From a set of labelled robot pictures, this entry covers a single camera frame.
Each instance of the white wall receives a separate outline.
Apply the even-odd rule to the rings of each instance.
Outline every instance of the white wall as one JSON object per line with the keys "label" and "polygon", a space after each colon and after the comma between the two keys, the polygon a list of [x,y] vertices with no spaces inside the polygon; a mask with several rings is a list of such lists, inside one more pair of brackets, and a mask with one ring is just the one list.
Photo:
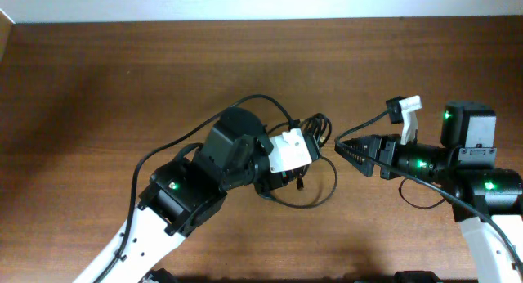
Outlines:
{"label": "white wall", "polygon": [[523,14],[523,0],[0,0],[15,22]]}

